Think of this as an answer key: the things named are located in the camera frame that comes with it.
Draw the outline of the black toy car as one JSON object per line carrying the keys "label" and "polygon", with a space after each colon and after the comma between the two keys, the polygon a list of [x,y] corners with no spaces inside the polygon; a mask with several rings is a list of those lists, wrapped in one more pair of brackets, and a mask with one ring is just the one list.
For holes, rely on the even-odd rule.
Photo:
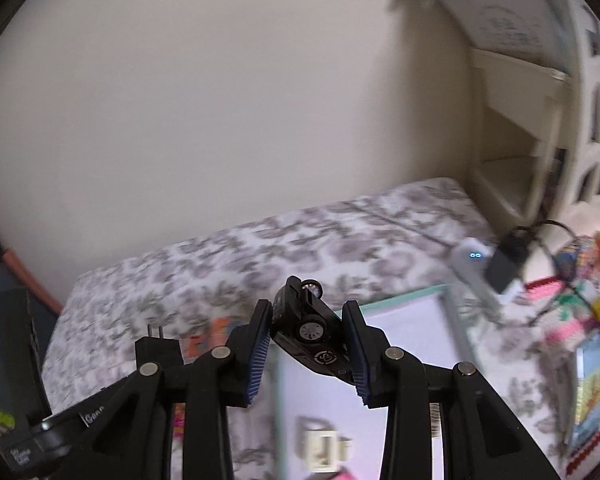
{"label": "black toy car", "polygon": [[271,337],[312,372],[352,385],[343,322],[322,296],[323,287],[317,280],[287,278],[273,302]]}

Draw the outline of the colourful picture card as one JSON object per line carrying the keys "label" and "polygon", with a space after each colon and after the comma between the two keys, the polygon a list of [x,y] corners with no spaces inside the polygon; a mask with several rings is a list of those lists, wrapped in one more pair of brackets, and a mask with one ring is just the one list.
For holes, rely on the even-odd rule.
{"label": "colourful picture card", "polygon": [[569,455],[583,448],[600,429],[600,331],[593,330],[568,360],[570,409],[566,430]]}

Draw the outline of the orange colourful small box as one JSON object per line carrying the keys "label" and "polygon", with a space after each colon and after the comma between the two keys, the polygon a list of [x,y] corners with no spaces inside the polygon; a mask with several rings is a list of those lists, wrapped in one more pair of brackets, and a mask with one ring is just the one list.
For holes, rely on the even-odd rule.
{"label": "orange colourful small box", "polygon": [[242,319],[238,316],[222,316],[197,322],[180,337],[184,363],[194,362],[213,348],[224,346],[234,328],[241,325]]}

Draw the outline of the pink white crochet mat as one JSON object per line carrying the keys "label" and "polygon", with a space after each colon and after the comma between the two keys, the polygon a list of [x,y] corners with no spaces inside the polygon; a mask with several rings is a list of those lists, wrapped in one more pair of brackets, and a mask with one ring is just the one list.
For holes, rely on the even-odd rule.
{"label": "pink white crochet mat", "polygon": [[543,303],[530,325],[540,331],[550,390],[557,398],[560,469],[567,479],[585,479],[600,470],[600,429],[583,448],[567,453],[568,360],[589,333],[600,331],[600,236],[579,237],[552,259],[549,276],[526,284],[528,298]]}

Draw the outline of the teal rimmed white tray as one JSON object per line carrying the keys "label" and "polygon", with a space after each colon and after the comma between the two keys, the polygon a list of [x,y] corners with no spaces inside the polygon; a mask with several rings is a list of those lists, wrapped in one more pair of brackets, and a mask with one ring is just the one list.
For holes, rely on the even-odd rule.
{"label": "teal rimmed white tray", "polygon": [[[444,285],[410,292],[362,307],[365,321],[383,330],[390,344],[422,362],[451,368],[477,363],[460,315]],[[355,479],[377,479],[384,450],[388,410],[370,410],[355,388],[315,374],[283,350],[277,351],[277,457],[279,479],[309,479],[315,474],[303,457],[309,430],[330,430],[350,443],[342,463]]]}

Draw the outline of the cream plastic clip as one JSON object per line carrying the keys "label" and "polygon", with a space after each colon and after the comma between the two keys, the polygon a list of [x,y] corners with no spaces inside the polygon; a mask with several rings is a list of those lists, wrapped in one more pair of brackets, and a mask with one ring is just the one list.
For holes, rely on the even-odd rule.
{"label": "cream plastic clip", "polygon": [[296,454],[311,474],[336,474],[350,460],[353,440],[326,419],[299,416]]}

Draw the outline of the black power adapter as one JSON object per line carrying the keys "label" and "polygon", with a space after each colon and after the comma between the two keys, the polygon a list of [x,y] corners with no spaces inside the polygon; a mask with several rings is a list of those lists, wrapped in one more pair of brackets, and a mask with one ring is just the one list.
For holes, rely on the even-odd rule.
{"label": "black power adapter", "polygon": [[486,284],[494,292],[502,294],[518,278],[520,270],[529,259],[533,240],[532,229],[525,226],[513,228],[500,239],[484,270]]}

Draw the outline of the white power strip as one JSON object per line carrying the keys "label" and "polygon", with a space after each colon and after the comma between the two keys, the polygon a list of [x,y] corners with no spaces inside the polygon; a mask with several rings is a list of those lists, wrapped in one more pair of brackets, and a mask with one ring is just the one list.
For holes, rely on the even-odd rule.
{"label": "white power strip", "polygon": [[524,291],[524,284],[515,278],[504,292],[496,292],[484,277],[492,255],[491,247],[475,237],[468,237],[451,250],[449,265],[480,300],[492,309],[499,309],[513,302]]}

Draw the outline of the floral grey white blanket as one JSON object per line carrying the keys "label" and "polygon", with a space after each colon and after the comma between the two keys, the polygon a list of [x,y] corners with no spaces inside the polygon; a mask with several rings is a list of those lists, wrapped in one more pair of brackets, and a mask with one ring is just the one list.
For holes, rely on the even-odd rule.
{"label": "floral grey white blanket", "polygon": [[54,411],[119,380],[135,364],[134,344],[159,325],[177,339],[197,322],[238,316],[272,298],[291,275],[315,278],[333,308],[362,306],[434,286],[451,289],[478,367],[560,465],[555,403],[541,361],[535,307],[506,307],[494,320],[448,265],[468,237],[491,230],[453,179],[397,186],[378,195],[250,222],[122,260],[80,276],[55,326],[43,364]]}

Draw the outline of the white lattice basket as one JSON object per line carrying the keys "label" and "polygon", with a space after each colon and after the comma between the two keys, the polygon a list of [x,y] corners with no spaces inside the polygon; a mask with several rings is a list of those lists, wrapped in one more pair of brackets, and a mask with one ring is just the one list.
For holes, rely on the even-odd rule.
{"label": "white lattice basket", "polygon": [[573,69],[567,160],[558,195],[560,216],[600,203],[600,19],[584,0],[564,0]]}

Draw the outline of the cream wooden shelf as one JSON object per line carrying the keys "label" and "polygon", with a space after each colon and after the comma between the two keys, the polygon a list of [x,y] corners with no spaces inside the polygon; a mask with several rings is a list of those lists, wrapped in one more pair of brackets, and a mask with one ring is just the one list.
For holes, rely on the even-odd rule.
{"label": "cream wooden shelf", "polygon": [[539,214],[570,99],[570,77],[474,49],[469,194],[494,232]]}

